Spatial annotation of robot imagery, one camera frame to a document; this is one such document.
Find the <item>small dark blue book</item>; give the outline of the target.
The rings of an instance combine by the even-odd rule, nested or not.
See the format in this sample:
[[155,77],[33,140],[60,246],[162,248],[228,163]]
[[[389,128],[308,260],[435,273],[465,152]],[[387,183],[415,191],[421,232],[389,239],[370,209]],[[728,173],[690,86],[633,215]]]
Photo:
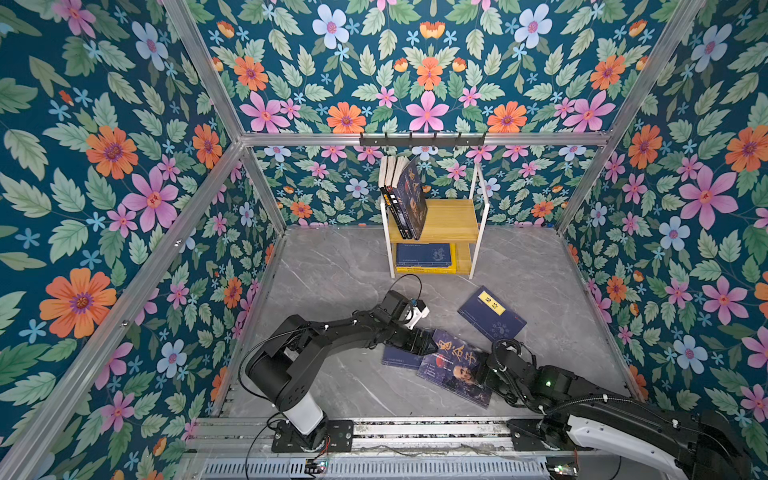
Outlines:
[[480,286],[458,313],[490,341],[514,339],[527,322],[486,286]]

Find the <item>dark patterned book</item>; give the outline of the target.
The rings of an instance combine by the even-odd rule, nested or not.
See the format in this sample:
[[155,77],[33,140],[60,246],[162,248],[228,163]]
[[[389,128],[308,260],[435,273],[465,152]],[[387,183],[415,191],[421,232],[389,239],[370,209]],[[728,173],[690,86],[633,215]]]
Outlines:
[[479,380],[488,354],[445,330],[435,330],[435,353],[423,357],[417,376],[482,408],[491,400],[491,389]]

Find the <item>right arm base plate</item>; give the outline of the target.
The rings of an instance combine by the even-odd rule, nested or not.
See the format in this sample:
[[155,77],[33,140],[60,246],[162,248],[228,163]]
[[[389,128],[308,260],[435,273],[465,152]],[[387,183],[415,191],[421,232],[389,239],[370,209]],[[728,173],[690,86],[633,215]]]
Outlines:
[[571,451],[575,444],[568,436],[566,426],[548,418],[506,421],[510,439],[519,451]]

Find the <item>blue book yellow label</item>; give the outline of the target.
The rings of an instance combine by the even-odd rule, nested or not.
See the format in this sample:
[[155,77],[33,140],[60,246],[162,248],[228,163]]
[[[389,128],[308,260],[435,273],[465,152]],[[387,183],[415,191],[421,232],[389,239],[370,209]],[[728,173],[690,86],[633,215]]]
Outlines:
[[397,267],[448,268],[453,264],[450,244],[398,244]]

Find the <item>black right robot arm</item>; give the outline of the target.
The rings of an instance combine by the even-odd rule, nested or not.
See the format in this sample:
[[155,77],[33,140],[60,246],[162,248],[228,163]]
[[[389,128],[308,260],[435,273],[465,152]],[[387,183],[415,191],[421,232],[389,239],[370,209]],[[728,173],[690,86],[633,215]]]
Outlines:
[[553,450],[591,449],[651,467],[670,479],[747,479],[745,442],[720,413],[663,410],[614,393],[561,367],[525,359],[514,339],[493,343],[475,375],[513,407],[539,414],[530,427],[507,425]]

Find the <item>yellow cartoon cover book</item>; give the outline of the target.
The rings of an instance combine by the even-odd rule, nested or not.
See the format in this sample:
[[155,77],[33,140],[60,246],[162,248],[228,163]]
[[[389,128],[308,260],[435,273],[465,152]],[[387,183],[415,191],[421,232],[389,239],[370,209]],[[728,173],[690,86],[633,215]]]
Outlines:
[[470,272],[471,257],[468,245],[455,243],[450,244],[453,264],[448,268],[397,267],[395,265],[395,249],[397,245],[398,244],[394,244],[391,247],[392,259],[394,261],[395,271],[397,273],[468,275]]

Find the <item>black wolf cover book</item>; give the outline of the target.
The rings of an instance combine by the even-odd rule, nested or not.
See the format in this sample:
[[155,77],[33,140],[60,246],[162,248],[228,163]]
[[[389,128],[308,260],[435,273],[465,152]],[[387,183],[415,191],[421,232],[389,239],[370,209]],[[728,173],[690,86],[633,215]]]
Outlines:
[[386,204],[390,212],[392,213],[393,219],[396,223],[396,226],[398,227],[401,237],[405,240],[410,240],[412,238],[411,230],[407,224],[403,207],[401,206],[400,200],[395,190],[396,177],[397,177],[396,171],[398,168],[399,160],[396,156],[394,157],[396,158],[396,164],[392,167],[390,171],[388,197],[387,197]]

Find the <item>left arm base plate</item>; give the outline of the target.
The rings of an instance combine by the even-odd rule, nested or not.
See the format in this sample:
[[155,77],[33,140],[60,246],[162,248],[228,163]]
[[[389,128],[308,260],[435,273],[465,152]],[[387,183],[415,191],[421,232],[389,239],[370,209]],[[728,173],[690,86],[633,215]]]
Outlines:
[[275,426],[273,453],[350,452],[355,423],[352,420],[323,420],[311,433],[301,434],[288,420]]

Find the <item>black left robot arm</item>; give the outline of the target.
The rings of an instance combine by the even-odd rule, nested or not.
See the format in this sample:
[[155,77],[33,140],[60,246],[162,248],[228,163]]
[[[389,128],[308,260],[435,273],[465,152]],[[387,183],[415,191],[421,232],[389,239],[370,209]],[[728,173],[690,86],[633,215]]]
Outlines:
[[438,351],[433,334],[404,322],[410,301],[390,290],[369,310],[328,322],[291,315],[244,360],[244,373],[287,419],[293,431],[315,444],[325,438],[327,415],[310,390],[325,360],[380,344],[418,356]]

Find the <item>dark book orange calligraphy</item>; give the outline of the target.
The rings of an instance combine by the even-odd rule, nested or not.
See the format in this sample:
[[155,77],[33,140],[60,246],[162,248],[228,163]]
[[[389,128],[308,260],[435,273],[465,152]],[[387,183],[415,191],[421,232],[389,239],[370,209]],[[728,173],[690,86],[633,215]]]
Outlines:
[[418,159],[400,156],[397,167],[393,180],[395,195],[405,216],[411,238],[419,241],[424,230],[428,208],[418,172]]

